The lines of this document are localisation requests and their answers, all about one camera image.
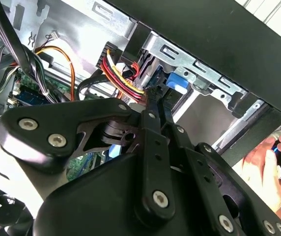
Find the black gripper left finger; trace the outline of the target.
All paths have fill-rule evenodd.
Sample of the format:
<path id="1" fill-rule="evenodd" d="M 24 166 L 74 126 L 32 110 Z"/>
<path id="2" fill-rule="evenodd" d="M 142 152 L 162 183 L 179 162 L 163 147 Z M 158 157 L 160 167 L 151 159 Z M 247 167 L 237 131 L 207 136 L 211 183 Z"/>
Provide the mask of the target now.
<path id="1" fill-rule="evenodd" d="M 54 187 L 44 176 L 63 174 L 80 155 L 121 145 L 123 153 L 113 160 L 130 155 L 137 162 L 136 216 L 140 221 L 170 221 L 175 201 L 159 99 L 154 90 L 146 90 L 141 113 L 116 98 L 11 109 L 0 120 L 0 149 L 34 171 L 32 178 L 48 187 L 50 195 L 65 184 Z"/>

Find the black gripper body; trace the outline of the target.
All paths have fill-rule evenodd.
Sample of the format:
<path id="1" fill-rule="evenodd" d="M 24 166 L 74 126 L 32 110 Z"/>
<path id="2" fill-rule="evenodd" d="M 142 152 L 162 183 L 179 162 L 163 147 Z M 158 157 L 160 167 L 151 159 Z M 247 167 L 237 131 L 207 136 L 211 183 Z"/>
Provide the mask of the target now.
<path id="1" fill-rule="evenodd" d="M 189 177 L 171 167 L 175 216 L 153 229 L 135 214 L 137 162 L 118 158 L 56 189 L 33 225 L 36 236 L 211 236 L 213 231 Z"/>

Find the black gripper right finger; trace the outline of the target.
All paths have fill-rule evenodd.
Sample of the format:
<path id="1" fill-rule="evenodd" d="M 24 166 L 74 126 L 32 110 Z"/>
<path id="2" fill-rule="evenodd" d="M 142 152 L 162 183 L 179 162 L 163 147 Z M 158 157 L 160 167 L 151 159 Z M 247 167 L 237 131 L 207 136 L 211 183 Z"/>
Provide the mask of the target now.
<path id="1" fill-rule="evenodd" d="M 197 196 L 196 220 L 201 236 L 281 236 L 281 219 L 208 144 L 192 145 L 175 124 L 164 99 L 158 100 L 162 131 L 170 143 L 171 163 L 183 170 Z"/>

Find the person hand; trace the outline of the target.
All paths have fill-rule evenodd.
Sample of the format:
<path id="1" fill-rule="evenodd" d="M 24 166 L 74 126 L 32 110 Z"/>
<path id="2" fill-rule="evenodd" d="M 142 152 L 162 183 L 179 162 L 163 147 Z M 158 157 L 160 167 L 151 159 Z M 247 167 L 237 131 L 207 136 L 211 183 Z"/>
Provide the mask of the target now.
<path id="1" fill-rule="evenodd" d="M 276 138 L 267 137 L 243 158 L 241 177 L 273 211 L 281 208 L 281 178 L 277 158 L 272 150 Z"/>

